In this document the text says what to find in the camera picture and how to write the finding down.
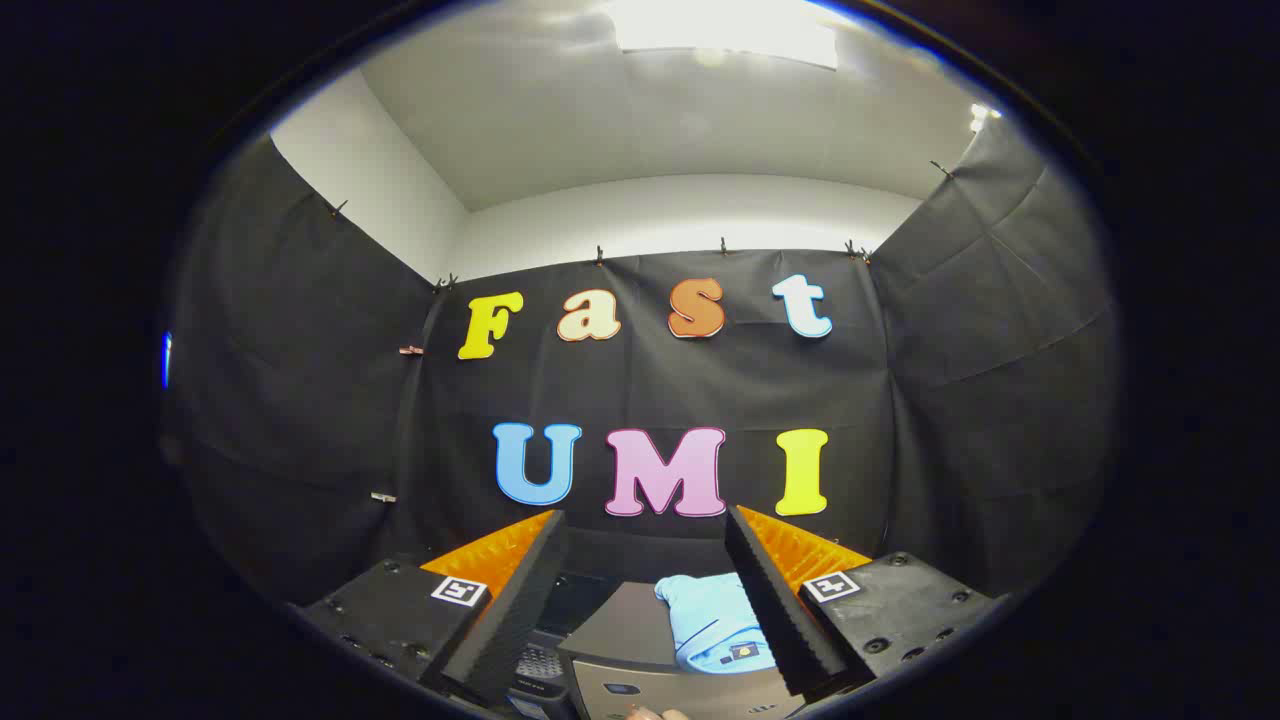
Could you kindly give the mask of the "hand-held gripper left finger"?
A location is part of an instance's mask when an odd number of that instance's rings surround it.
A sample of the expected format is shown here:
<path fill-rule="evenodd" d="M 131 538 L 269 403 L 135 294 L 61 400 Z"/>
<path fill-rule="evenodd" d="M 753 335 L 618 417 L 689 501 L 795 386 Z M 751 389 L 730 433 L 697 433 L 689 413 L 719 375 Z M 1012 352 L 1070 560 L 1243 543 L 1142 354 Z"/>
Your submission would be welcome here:
<path fill-rule="evenodd" d="M 564 514 L 540 512 L 429 562 L 383 559 L 298 620 L 402 688 L 484 708 L 506 697 L 567 548 Z"/>

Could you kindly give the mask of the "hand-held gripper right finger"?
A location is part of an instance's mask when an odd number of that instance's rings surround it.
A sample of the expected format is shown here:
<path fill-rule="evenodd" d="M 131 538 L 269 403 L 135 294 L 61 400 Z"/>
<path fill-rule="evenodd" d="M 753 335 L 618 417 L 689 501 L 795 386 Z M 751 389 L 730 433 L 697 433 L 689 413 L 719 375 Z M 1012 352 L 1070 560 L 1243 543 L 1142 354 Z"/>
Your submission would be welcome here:
<path fill-rule="evenodd" d="M 911 553 L 869 559 L 740 505 L 724 547 L 788 692 L 806 701 L 890 685 L 960 650 L 1007 606 Z"/>

